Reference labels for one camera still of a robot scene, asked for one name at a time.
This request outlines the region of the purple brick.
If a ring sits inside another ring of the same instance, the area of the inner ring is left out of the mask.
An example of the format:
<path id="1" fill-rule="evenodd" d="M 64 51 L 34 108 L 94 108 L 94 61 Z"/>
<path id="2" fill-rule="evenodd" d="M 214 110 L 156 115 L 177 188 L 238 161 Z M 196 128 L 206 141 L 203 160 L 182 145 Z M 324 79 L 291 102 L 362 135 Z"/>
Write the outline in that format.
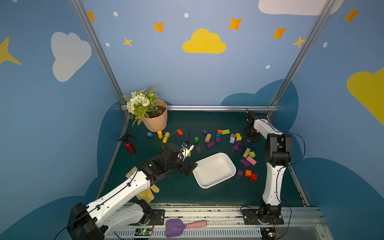
<path id="1" fill-rule="evenodd" d="M 206 147 L 207 147 L 207 149 L 210 149 L 210 148 L 212 148 L 214 145 L 215 145 L 214 142 L 210 142 L 210 143 L 208 143 L 208 144 L 206 145 Z"/>
<path id="2" fill-rule="evenodd" d="M 240 160 L 241 164 L 245 167 L 245 168 L 248 168 L 251 164 L 245 160 L 245 159 L 241 159 Z"/>

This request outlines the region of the white plastic storage bin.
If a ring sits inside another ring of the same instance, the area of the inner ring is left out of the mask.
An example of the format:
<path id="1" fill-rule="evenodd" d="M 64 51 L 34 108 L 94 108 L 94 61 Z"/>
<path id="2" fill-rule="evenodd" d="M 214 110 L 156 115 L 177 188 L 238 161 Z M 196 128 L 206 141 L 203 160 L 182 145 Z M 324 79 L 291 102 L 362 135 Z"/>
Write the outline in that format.
<path id="1" fill-rule="evenodd" d="M 225 153 L 211 155 L 196 164 L 198 165 L 193 170 L 193 175 L 200 188 L 205 190 L 232 178 L 237 173 L 234 163 Z"/>

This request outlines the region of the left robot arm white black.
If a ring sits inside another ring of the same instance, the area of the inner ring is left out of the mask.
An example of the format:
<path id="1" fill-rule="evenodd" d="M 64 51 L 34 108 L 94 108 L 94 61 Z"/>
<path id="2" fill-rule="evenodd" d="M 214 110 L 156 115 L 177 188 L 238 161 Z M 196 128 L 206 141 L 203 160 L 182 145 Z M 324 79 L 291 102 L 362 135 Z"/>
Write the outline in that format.
<path id="1" fill-rule="evenodd" d="M 156 157 L 142 162 L 127 180 L 109 193 L 87 205 L 75 205 L 66 227 L 70 237 L 73 240 L 103 240 L 127 225 L 147 223 L 152 209 L 146 201 L 139 200 L 125 210 L 122 206 L 169 172 L 178 171 L 188 176 L 197 167 L 197 163 L 185 160 L 193 148 L 188 141 L 181 146 L 166 144 Z"/>

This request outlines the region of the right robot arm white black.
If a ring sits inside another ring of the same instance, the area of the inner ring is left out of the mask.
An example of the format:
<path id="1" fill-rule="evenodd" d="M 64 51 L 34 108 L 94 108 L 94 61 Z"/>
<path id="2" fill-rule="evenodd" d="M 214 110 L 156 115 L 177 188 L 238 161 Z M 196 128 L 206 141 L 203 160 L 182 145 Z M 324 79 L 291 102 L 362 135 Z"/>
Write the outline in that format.
<path id="1" fill-rule="evenodd" d="M 245 135 L 257 143 L 265 139 L 264 161 L 267 166 L 265 190 L 262 195 L 258 218 L 262 221 L 278 218 L 281 215 L 281 189 L 285 170 L 293 157 L 291 134 L 276 129 L 267 118 L 257 116 L 247 110 Z"/>

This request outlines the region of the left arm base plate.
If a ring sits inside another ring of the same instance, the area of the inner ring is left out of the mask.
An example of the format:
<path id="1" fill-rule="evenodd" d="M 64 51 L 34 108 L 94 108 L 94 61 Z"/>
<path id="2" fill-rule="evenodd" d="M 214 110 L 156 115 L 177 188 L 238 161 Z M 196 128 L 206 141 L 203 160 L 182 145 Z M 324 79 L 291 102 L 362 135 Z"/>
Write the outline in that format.
<path id="1" fill-rule="evenodd" d="M 151 210 L 151 212 L 145 212 L 143 218 L 140 220 L 140 225 L 155 225 L 162 226 L 165 222 L 165 210 Z"/>

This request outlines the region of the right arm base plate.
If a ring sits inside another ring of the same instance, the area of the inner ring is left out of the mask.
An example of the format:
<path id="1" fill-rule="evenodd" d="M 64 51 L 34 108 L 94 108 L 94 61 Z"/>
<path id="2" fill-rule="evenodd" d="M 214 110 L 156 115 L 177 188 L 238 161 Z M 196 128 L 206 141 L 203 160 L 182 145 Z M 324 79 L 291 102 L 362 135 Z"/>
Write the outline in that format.
<path id="1" fill-rule="evenodd" d="M 241 209 L 245 225 L 283 225 L 285 222 L 282 216 L 261 215 L 258 210 L 245 208 Z"/>

